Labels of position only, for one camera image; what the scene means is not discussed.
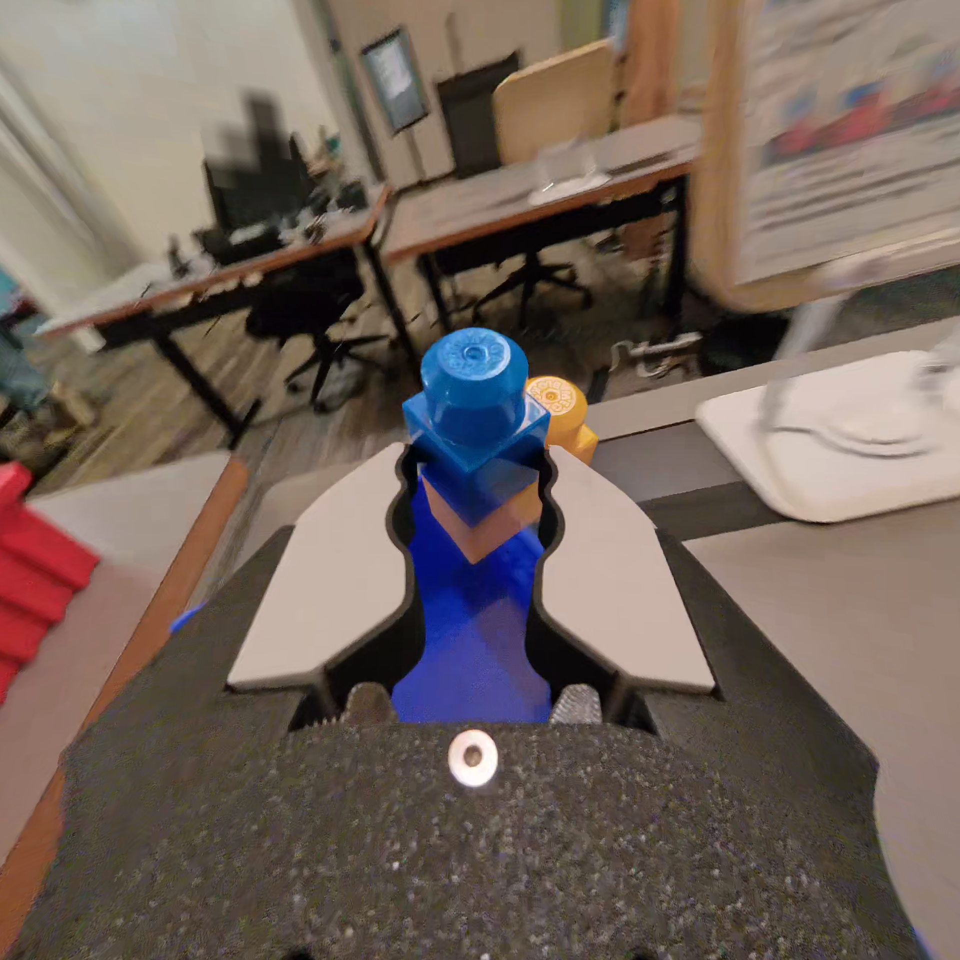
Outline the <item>white monitor stand base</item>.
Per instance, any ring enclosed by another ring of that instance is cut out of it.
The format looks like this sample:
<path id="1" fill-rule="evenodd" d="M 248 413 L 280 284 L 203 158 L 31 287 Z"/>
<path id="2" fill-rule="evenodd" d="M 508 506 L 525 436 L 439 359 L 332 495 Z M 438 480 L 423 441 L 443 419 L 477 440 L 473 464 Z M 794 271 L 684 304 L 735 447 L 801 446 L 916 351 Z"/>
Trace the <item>white monitor stand base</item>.
<path id="1" fill-rule="evenodd" d="M 792 310 L 764 385 L 696 420 L 771 509 L 833 524 L 958 498 L 958 320 L 926 351 L 802 372 L 861 291 L 958 266 L 958 2 L 713 2 L 690 267 Z"/>

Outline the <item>black office chair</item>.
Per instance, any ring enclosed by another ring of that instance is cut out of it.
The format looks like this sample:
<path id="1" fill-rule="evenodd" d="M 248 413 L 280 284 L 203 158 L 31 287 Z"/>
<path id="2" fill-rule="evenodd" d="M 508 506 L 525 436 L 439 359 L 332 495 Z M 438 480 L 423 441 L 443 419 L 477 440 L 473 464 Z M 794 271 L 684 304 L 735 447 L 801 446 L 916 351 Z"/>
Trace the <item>black office chair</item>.
<path id="1" fill-rule="evenodd" d="M 471 251 L 466 245 L 462 245 L 439 250 L 431 254 L 430 259 L 439 272 L 453 277 L 488 265 L 499 268 L 505 257 L 483 251 Z M 486 305 L 517 289 L 523 292 L 521 306 L 525 307 L 539 284 L 550 284 L 581 295 L 584 309 L 594 305 L 593 292 L 589 286 L 579 281 L 574 264 L 570 262 L 545 264 L 537 251 L 526 251 L 523 253 L 521 266 L 490 292 L 474 300 L 471 307 L 474 313 L 478 313 Z"/>
<path id="2" fill-rule="evenodd" d="M 355 361 L 380 369 L 378 361 L 359 355 L 357 350 L 382 342 L 390 343 L 387 333 L 367 334 L 334 340 L 330 329 L 339 324 L 348 309 L 365 295 L 358 260 L 353 249 L 335 251 L 329 256 L 304 261 L 291 270 L 271 275 L 264 294 L 250 307 L 245 319 L 246 335 L 256 341 L 274 343 L 282 349 L 289 341 L 307 337 L 313 344 L 309 358 L 284 379 L 290 394 L 301 390 L 296 379 L 317 368 L 309 392 L 309 402 L 317 414 L 330 413 L 330 402 L 320 398 L 334 366 Z"/>

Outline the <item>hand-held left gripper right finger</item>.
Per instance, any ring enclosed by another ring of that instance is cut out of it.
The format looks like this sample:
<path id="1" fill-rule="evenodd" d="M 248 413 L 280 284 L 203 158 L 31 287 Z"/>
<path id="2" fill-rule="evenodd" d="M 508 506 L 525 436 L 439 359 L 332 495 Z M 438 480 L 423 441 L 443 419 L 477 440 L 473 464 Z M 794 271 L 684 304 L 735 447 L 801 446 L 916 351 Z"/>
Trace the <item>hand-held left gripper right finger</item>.
<path id="1" fill-rule="evenodd" d="M 647 691 L 712 696 L 714 672 L 654 522 L 561 447 L 546 450 L 538 493 L 527 661 L 552 705 L 576 686 L 603 710 Z"/>

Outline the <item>blue single-stud block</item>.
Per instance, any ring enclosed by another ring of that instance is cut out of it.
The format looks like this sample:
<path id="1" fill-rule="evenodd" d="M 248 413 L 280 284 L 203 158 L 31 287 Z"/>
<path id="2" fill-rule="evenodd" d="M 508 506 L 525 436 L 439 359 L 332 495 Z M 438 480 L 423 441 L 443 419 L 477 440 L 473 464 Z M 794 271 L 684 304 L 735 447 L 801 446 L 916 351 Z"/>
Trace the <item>blue single-stud block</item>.
<path id="1" fill-rule="evenodd" d="M 526 391 L 525 353 L 495 330 L 442 337 L 420 377 L 422 391 L 403 403 L 420 475 L 475 527 L 539 481 L 550 414 Z"/>

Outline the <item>yellow two-stud block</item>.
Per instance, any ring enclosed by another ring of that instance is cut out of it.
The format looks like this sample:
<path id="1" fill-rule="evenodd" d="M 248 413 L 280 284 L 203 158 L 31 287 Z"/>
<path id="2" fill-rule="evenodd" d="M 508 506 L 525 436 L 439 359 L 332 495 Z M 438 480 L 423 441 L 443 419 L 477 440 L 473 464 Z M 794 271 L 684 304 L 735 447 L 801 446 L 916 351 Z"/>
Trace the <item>yellow two-stud block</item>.
<path id="1" fill-rule="evenodd" d="M 524 440 L 545 450 L 565 450 L 590 466 L 598 438 L 586 425 L 588 403 L 582 390 L 554 375 L 529 379 L 525 390 L 549 415 L 549 423 L 543 438 L 529 432 Z M 468 478 L 457 477 L 451 466 L 432 463 L 421 468 L 420 476 L 434 519 L 470 565 L 540 519 L 539 469 L 519 463 L 515 454 L 487 461 Z"/>

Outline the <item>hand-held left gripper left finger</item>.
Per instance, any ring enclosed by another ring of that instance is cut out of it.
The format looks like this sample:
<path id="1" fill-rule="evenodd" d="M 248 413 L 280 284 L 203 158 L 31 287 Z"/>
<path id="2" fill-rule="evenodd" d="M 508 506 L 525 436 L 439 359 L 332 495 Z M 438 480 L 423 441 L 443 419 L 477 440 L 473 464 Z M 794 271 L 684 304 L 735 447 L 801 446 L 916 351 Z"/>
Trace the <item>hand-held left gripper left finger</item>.
<path id="1" fill-rule="evenodd" d="M 410 550 L 417 459 L 394 442 L 298 516 L 225 679 L 235 693 L 310 693 L 326 714 L 353 690 L 392 695 L 426 651 Z"/>

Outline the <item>framed wall picture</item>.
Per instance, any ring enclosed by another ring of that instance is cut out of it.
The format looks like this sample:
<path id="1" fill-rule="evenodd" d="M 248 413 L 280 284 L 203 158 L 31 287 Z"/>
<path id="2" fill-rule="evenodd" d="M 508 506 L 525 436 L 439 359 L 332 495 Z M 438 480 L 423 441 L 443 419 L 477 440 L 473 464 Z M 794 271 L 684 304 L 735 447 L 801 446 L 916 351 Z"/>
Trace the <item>framed wall picture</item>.
<path id="1" fill-rule="evenodd" d="M 392 137 L 429 116 L 429 97 L 405 26 L 367 43 L 359 57 Z"/>

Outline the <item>red plastic bin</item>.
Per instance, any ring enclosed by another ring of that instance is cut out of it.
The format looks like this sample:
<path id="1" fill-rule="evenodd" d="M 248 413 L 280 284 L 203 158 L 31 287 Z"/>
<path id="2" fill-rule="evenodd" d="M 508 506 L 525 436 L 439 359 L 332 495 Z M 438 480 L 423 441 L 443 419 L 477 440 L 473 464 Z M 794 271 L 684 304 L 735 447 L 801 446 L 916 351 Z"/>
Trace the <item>red plastic bin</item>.
<path id="1" fill-rule="evenodd" d="M 26 502 L 32 474 L 1 467 L 1 701 L 90 584 L 100 556 Z"/>

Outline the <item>grey table with wooden edge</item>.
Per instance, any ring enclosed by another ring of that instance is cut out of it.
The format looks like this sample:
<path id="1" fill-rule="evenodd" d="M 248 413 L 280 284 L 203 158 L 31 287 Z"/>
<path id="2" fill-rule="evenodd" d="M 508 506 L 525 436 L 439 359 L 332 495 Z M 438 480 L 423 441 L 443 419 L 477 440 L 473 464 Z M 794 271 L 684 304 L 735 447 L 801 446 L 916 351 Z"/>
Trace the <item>grey table with wooden edge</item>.
<path id="1" fill-rule="evenodd" d="M 2 705 L 2 946 L 56 852 L 62 754 L 166 641 L 248 481 L 214 452 L 30 498 L 101 560 Z"/>

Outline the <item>blue plastic bin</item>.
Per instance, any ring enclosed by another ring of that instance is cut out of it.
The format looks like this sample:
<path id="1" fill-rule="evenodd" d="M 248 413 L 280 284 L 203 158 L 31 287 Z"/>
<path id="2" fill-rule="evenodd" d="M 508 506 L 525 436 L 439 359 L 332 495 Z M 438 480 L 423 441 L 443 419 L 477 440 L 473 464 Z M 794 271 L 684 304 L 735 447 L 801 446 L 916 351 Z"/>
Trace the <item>blue plastic bin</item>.
<path id="1" fill-rule="evenodd" d="M 256 520 L 262 534 L 268 521 L 279 522 L 284 532 L 292 508 L 310 505 L 307 480 L 282 484 L 264 498 Z M 290 510 L 287 515 L 282 508 Z M 391 694 L 399 718 L 411 723 L 546 721 L 548 685 L 523 649 L 534 567 L 542 552 L 536 537 L 523 532 L 472 565 L 432 515 L 423 490 L 414 495 L 412 508 L 410 550 L 425 651 Z M 223 685 L 231 693 L 226 678 L 256 612 L 242 616 L 240 642 L 227 657 Z"/>

